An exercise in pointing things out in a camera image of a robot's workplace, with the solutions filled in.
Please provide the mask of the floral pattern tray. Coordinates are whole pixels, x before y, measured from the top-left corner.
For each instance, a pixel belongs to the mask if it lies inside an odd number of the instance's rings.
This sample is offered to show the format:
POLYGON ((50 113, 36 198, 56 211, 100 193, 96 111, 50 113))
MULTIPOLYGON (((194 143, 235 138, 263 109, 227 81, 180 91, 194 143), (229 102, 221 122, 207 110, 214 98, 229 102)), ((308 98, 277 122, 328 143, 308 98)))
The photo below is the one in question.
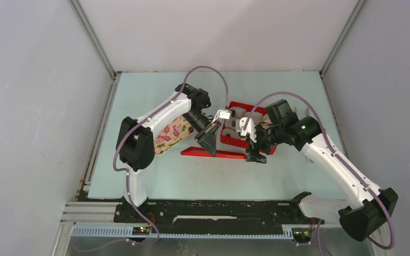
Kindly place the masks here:
POLYGON ((183 116, 177 117, 155 137, 155 154, 161 155, 165 153, 175 144, 189 137, 194 131, 194 127, 183 116))

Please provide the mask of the red chocolate box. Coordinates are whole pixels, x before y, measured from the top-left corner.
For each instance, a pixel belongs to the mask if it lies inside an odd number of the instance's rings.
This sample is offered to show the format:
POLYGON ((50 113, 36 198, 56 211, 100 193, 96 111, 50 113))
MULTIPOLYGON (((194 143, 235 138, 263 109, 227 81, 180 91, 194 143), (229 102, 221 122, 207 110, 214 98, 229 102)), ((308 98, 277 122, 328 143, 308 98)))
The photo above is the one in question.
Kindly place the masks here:
MULTIPOLYGON (((237 122, 237 117, 246 117, 249 115, 250 111, 253 108, 253 105, 249 105, 246 103, 241 103, 237 101, 231 101, 230 102, 230 110, 234 110, 235 114, 232 114, 230 119, 225 119, 223 129, 220 134, 220 141, 223 144, 239 147, 239 148, 247 148, 248 142, 246 142, 243 138, 240 138, 239 133, 236 132, 235 126, 237 122)), ((255 116, 254 121, 268 121, 268 115, 267 111, 263 107, 257 107, 255 110, 256 113, 253 116, 255 116)), ((273 155, 274 152, 276 151, 277 147, 272 146, 270 155, 273 155)))

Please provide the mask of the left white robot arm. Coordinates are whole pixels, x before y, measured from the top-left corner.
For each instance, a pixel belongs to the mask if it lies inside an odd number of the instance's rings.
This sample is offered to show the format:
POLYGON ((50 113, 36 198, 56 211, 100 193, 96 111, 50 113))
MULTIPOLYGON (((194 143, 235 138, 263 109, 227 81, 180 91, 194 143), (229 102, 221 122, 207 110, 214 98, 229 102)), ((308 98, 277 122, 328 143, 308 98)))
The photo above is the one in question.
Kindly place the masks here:
POLYGON ((183 117, 194 128, 196 143, 212 157, 217 154, 217 132, 221 122, 210 119, 203 109, 211 106, 207 91, 187 83, 180 84, 174 93, 157 108, 139 118, 126 117, 120 125, 113 159, 116 172, 126 173, 125 199, 131 203, 127 216, 134 222, 147 217, 143 204, 148 196, 143 170, 149 167, 155 157, 154 141, 168 124, 183 117))

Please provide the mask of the red box lid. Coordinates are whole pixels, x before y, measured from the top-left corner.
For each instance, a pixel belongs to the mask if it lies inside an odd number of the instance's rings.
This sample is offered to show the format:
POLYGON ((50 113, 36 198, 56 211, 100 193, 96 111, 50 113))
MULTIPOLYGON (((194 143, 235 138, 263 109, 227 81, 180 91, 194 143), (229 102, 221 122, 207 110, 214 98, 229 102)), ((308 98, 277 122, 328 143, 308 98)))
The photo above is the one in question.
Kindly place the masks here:
MULTIPOLYGON (((201 147, 188 147, 180 152, 183 156, 194 157, 212 157, 212 155, 201 147)), ((228 158, 228 159, 246 159, 246 155, 243 153, 237 153, 232 151, 217 150, 216 158, 228 158)))

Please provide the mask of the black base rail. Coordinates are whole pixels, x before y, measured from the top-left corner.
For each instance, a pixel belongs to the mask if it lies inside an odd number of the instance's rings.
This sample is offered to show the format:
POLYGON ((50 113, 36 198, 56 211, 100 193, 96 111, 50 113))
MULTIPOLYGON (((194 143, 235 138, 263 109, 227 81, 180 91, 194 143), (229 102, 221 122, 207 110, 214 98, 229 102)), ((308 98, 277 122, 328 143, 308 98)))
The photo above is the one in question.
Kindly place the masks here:
POLYGON ((318 224, 291 201, 219 201, 147 199, 134 209, 124 199, 115 208, 115 223, 150 220, 162 235, 262 236, 285 235, 287 225, 318 224))

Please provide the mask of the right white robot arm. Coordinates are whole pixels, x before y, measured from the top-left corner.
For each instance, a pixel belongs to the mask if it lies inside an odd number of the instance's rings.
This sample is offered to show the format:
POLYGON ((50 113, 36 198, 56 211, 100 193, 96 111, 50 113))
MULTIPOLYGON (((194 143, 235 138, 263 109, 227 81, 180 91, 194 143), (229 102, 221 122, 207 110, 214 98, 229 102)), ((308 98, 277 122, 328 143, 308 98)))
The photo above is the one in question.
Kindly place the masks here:
POLYGON ((302 223, 308 218, 325 222, 338 222, 354 240, 364 241, 385 223, 398 202, 398 194, 392 188, 381 188, 362 174, 323 133, 319 122, 306 116, 302 119, 282 99, 265 107, 270 123, 264 127, 253 121, 253 113, 239 120, 237 130, 249 146, 247 161, 266 163, 261 152, 269 154, 278 144, 296 148, 316 163, 345 196, 343 200, 328 199, 303 192, 296 196, 296 203, 289 208, 292 221, 302 223))

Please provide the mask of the white handled metal tongs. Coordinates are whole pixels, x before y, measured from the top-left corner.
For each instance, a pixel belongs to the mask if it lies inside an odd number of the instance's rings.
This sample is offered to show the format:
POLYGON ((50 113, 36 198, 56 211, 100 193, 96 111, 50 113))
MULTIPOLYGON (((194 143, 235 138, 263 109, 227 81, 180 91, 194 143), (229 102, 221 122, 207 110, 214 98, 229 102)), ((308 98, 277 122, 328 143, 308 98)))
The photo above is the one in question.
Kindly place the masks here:
MULTIPOLYGON (((296 114, 299 113, 297 107, 294 107, 293 112, 296 114)), ((311 109, 309 107, 306 107, 306 109, 304 110, 304 114, 306 117, 311 116, 311 109)), ((309 156, 305 156, 305 159, 310 164, 314 163, 314 161, 309 156)))

